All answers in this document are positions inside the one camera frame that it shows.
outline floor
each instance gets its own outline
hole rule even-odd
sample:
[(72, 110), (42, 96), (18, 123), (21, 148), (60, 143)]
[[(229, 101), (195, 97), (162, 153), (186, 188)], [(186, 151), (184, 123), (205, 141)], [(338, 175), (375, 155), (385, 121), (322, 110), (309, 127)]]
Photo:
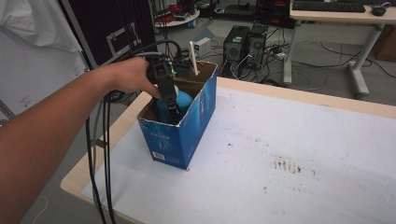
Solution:
[[(209, 55), (203, 57), (202, 61), (210, 61), (222, 64), (222, 43), (224, 37), (228, 34), (234, 24), (249, 25), (252, 21), (237, 21), (227, 18), (199, 18), (195, 23), (195, 28), (190, 29), (184, 25), (178, 27), (167, 28), (167, 37), (175, 40), (182, 48), (188, 46), (189, 40), (198, 41), (203, 37), (211, 38), (212, 48), (215, 48)], [(274, 31), (275, 27), (270, 27), (269, 31)], [(267, 46), (283, 44), (290, 42), (292, 30), (284, 29), (274, 32), (267, 39)], [(158, 40), (163, 39), (162, 35), (156, 36)], [(351, 81), (351, 76), (347, 73), (345, 65), (351, 56), (359, 52), (359, 46), (318, 43), (318, 42), (301, 42), (296, 46), (295, 57), (293, 62), (293, 84), (287, 88), (312, 91), (318, 94), (327, 94), (343, 98), (354, 99), (355, 90)], [(287, 48), (282, 48), (282, 52), (287, 53)], [(369, 59), (377, 62), (366, 62), (361, 71), (363, 72), (370, 95), (361, 97), (360, 100), (385, 105), (396, 105), (396, 63), (377, 61), (372, 55)], [(339, 65), (335, 67), (312, 67), (306, 63), (317, 66), (323, 65)], [(265, 70), (270, 70), (269, 78), (274, 83), (281, 83), (282, 62), (274, 60), (269, 63)], [(248, 70), (242, 71), (242, 81), (256, 81), (260, 77), (251, 77)], [(125, 104), (114, 104), (112, 106), (111, 122), (126, 108)], [(92, 116), (96, 116), (96, 111), (92, 112)], [(25, 215), (22, 223), (100, 223), (101, 220), (94, 206), (78, 200), (74, 196), (68, 195), (60, 189), (60, 183), (68, 171), (80, 160), (85, 154), (85, 133), (81, 129), (71, 146), (68, 154), (64, 158), (63, 163), (58, 171), (43, 189), (41, 195), (37, 198), (29, 212)], [(127, 223), (117, 218), (117, 223)]]

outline blue cardboard box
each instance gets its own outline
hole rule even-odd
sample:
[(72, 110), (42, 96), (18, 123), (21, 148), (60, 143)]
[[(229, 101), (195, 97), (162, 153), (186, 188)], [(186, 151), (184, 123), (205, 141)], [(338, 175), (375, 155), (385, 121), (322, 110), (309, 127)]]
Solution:
[(152, 159), (186, 170), (216, 107), (217, 65), (197, 63), (200, 74), (175, 81), (188, 93), (192, 104), (177, 125), (159, 122), (159, 112), (152, 99), (137, 115)]

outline barcode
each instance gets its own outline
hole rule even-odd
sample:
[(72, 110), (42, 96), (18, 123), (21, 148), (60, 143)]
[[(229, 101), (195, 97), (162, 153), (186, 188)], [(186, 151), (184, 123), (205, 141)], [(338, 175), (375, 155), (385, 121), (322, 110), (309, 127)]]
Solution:
[(152, 152), (152, 155), (155, 158), (157, 158), (157, 159), (160, 159), (160, 160), (163, 160), (163, 161), (165, 160), (165, 156), (163, 154), (158, 153), (158, 152)]

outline white curtain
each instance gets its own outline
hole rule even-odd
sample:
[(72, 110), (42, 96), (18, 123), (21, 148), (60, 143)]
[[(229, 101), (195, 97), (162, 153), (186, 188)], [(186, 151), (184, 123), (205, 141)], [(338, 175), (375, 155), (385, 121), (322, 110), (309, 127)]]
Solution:
[(81, 50), (56, 0), (0, 0), (1, 29), (35, 46)]

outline forearm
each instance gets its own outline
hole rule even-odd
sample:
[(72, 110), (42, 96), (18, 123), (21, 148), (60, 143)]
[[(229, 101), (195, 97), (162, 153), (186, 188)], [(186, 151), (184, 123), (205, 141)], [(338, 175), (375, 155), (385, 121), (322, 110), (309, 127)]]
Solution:
[(111, 76), (102, 70), (85, 74), (0, 128), (1, 218), (23, 217), (84, 120), (112, 89), (106, 75)]

